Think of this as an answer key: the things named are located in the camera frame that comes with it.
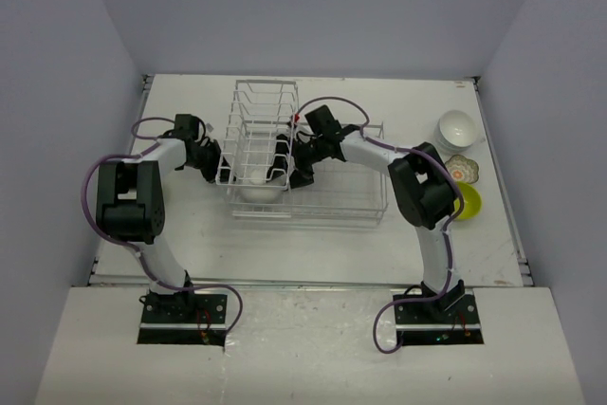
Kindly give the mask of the white bowl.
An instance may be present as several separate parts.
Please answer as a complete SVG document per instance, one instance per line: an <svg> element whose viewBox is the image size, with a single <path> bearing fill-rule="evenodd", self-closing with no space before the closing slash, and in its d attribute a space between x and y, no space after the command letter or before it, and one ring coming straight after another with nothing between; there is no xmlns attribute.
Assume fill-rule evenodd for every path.
<svg viewBox="0 0 607 405"><path fill-rule="evenodd" d="M474 131L464 130L443 130L440 127L436 127L434 131L434 140L436 146L450 154L461 154L470 148L477 136Z"/></svg>
<svg viewBox="0 0 607 405"><path fill-rule="evenodd" d="M470 147L478 136L477 126L472 117L459 110L451 110L443 114L437 126L441 137L458 148Z"/></svg>
<svg viewBox="0 0 607 405"><path fill-rule="evenodd" d="M267 174L264 169L250 171L242 182L239 193L242 199L251 204L270 204L280 195L281 190L267 185Z"/></svg>

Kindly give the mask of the patterned flower-shaped bowl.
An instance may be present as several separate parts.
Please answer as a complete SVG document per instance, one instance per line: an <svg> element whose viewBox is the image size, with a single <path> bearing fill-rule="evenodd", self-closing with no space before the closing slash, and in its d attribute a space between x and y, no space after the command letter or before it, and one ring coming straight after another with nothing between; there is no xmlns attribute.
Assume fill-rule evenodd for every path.
<svg viewBox="0 0 607 405"><path fill-rule="evenodd" d="M466 156L453 155L445 162L445 166L456 182L474 184L480 178L479 164Z"/></svg>

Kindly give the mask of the lime green bowl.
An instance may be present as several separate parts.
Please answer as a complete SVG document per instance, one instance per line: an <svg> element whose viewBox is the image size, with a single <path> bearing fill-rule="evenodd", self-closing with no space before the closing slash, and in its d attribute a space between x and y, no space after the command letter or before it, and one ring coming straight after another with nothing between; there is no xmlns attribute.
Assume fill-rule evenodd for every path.
<svg viewBox="0 0 607 405"><path fill-rule="evenodd" d="M483 200L474 186L466 182L457 182L457 187L464 200L464 208L455 218L456 221L470 220L478 215L483 206Z"/></svg>

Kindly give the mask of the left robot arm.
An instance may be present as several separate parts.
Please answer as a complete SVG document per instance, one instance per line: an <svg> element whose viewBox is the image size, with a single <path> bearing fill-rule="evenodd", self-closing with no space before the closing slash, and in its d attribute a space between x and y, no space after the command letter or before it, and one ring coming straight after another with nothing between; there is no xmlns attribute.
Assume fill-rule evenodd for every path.
<svg viewBox="0 0 607 405"><path fill-rule="evenodd" d="M204 121L177 114L173 127L137 156L112 156L98 171L95 226L101 236L131 250L149 280L142 299L146 321L186 323L202 315L187 270L163 237L165 200L162 180L174 171L197 170L213 183L219 175L221 149Z"/></svg>

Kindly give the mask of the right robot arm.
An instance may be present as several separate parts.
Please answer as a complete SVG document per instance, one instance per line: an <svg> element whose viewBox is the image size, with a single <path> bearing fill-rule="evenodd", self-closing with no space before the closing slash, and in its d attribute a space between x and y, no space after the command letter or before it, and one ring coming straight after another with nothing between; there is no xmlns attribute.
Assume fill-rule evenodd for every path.
<svg viewBox="0 0 607 405"><path fill-rule="evenodd" d="M266 172L270 182L285 175L290 188L314 182L313 167L328 158L351 162L387 176L400 214L415 228L423 278L413 310L444 322L457 309L465 290L456 272L450 224L463 209L463 197L432 144L413 148L389 145L364 134L364 127L342 125L322 105L305 115L307 140L281 134Z"/></svg>

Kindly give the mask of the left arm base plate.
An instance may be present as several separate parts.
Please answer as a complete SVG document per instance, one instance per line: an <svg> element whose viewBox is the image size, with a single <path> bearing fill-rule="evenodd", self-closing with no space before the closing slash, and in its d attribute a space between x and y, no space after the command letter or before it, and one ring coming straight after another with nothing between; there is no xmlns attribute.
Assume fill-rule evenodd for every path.
<svg viewBox="0 0 607 405"><path fill-rule="evenodd" d="M225 346L226 294L150 292L139 301L138 344Z"/></svg>

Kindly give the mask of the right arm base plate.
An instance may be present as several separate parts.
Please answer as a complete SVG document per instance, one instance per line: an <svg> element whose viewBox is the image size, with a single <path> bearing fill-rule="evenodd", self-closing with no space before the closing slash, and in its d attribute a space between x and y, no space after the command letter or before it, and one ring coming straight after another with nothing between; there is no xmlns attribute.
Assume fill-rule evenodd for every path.
<svg viewBox="0 0 607 405"><path fill-rule="evenodd" d="M397 304L394 313L396 338L401 346L484 343L477 303L471 290L436 316L422 304Z"/></svg>

